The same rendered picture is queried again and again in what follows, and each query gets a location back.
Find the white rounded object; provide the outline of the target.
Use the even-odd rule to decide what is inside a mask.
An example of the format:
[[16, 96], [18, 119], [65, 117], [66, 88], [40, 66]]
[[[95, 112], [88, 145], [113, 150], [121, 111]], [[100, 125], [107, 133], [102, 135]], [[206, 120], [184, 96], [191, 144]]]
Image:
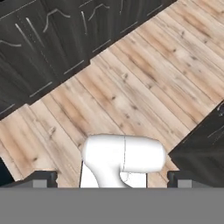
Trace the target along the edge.
[[81, 152], [80, 188], [146, 188], [147, 174], [160, 172], [164, 146], [146, 136], [92, 135]]

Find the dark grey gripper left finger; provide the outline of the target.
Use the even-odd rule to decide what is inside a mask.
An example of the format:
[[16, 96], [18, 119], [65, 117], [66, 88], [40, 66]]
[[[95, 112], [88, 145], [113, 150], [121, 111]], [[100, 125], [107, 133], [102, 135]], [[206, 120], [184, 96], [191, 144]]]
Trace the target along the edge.
[[56, 171], [34, 171], [24, 179], [3, 185], [3, 188], [57, 188], [57, 179]]

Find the dark blue-black panel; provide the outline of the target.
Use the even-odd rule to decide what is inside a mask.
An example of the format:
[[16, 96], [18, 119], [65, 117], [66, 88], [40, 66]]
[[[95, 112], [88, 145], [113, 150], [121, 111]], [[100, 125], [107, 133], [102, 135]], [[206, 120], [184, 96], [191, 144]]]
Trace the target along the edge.
[[0, 157], [0, 186], [5, 186], [14, 182], [10, 171]]

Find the dark wood counter cabinet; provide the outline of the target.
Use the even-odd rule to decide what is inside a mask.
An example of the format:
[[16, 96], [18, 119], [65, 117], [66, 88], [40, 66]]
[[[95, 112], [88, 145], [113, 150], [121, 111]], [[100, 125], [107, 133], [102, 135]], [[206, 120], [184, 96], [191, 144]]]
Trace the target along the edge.
[[224, 187], [224, 100], [170, 152], [171, 161], [206, 185]]

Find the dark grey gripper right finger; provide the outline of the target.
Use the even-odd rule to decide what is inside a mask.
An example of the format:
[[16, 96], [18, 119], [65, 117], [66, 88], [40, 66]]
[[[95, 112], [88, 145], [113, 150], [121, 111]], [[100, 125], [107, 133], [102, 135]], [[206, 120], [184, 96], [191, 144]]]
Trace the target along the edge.
[[214, 186], [204, 179], [188, 171], [168, 171], [168, 188], [213, 188]]

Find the dark wood cabinet run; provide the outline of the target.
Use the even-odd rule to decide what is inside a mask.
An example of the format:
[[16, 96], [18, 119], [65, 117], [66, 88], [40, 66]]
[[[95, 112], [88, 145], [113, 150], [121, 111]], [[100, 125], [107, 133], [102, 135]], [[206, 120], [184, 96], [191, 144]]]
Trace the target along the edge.
[[0, 0], [0, 121], [178, 0]]

